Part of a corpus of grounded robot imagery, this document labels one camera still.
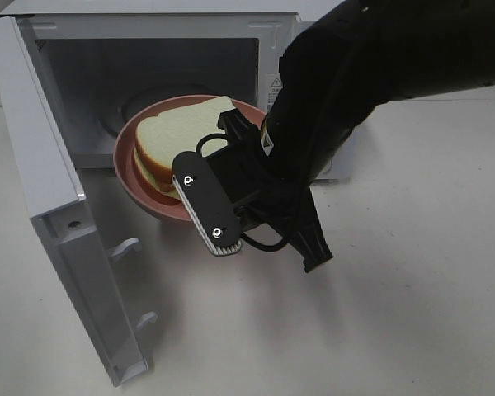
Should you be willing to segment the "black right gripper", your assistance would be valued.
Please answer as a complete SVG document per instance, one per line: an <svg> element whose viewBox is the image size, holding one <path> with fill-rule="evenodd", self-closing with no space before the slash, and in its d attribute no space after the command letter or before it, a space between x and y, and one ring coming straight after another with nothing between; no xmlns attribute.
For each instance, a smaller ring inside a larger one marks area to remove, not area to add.
<svg viewBox="0 0 495 396"><path fill-rule="evenodd" d="M290 243L303 258L305 273L333 258L318 212L303 177L273 175L265 164L260 131L239 109L219 114L217 127L228 144L208 156L208 164L233 204L241 224L241 239L254 248L264 248L245 234L260 224L270 225L281 240L274 248Z"/></svg>

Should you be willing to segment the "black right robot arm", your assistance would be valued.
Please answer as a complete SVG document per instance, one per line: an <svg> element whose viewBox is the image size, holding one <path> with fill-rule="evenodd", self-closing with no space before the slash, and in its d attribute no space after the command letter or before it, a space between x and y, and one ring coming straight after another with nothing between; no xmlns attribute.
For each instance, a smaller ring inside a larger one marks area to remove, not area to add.
<svg viewBox="0 0 495 396"><path fill-rule="evenodd" d="M200 221L225 253L268 224L311 271L331 259L310 185L377 106L495 84L495 1L345 1L300 33L260 127L218 118L227 144L206 158Z"/></svg>

